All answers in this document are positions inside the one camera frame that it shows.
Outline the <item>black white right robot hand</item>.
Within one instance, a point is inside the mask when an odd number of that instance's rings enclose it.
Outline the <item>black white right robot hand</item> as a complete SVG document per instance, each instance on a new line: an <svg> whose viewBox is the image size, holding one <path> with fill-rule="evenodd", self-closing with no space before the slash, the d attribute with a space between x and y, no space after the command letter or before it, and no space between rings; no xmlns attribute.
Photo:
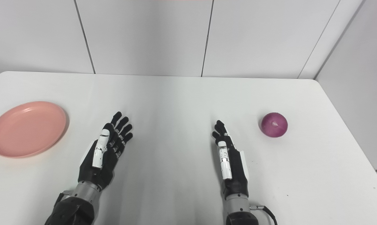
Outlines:
<svg viewBox="0 0 377 225"><path fill-rule="evenodd" d="M214 129L212 136L215 138L219 151L224 199L226 200L228 196L236 194L248 197L248 180L244 172L241 153L234 145L222 121L217 120Z"/></svg>

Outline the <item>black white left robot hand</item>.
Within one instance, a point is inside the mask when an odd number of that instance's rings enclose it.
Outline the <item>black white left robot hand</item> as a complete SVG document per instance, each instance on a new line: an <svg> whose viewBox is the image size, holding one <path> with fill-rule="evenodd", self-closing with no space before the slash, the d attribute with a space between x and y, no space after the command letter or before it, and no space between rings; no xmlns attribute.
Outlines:
<svg viewBox="0 0 377 225"><path fill-rule="evenodd" d="M101 191L114 177L114 169L127 142L133 138L129 118L116 112L91 145L79 168L78 182L90 182Z"/></svg>

